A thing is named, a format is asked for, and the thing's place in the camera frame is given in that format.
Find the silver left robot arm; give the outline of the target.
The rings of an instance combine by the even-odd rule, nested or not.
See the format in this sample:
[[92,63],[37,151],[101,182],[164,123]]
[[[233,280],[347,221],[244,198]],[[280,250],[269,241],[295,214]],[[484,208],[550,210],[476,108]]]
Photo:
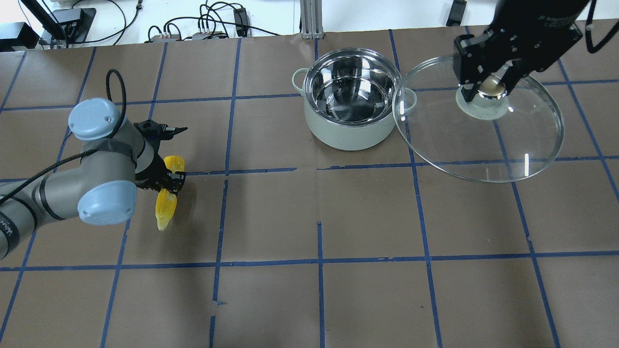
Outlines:
[[95,226],[117,225],[133,217],[138,189],[156,191],[157,228],[164,231],[177,208],[186,181],[180,156],[161,157],[161,141],[186,130],[146,120],[131,122],[126,86],[110,69],[106,98],[78,103],[68,117],[82,151],[44,168],[32,177],[2,185],[1,257],[6,258],[39,227],[80,218]]

